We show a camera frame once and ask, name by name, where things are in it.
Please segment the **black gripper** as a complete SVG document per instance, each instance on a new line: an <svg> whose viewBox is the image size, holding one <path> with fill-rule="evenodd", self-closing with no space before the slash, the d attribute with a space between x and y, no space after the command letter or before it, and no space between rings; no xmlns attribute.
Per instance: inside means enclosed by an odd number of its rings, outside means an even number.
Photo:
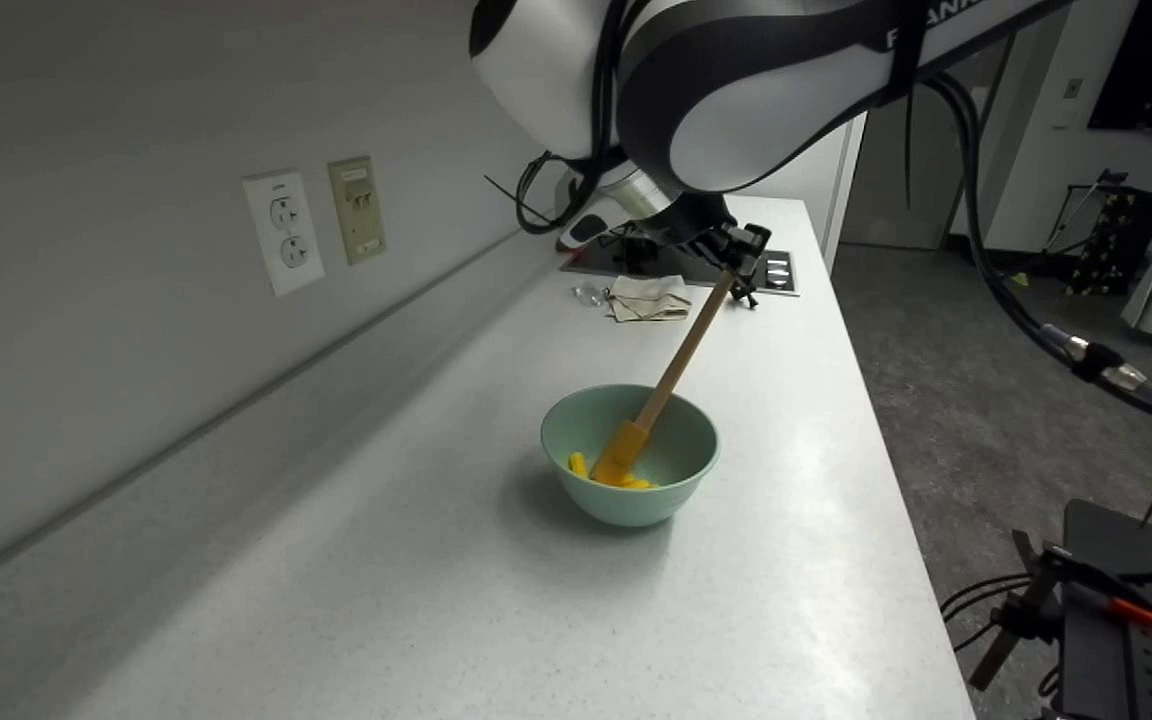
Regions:
<svg viewBox="0 0 1152 720"><path fill-rule="evenodd" d="M732 277L732 301L757 310L753 270L766 255L771 234L766 223L741 223L726 195L683 191L649 220L629 220L617 234L613 261L629 273L649 273L666 255L700 255L717 273Z"/></svg>

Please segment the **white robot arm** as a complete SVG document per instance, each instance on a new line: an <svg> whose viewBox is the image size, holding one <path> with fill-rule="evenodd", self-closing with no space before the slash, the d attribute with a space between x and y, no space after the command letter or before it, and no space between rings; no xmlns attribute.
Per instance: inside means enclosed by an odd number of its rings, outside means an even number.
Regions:
<svg viewBox="0 0 1152 720"><path fill-rule="evenodd" d="M735 273L726 195L862 114L1067 0L470 0L465 58L536 143L511 187L524 234L570 234L617 169L657 223Z"/></svg>

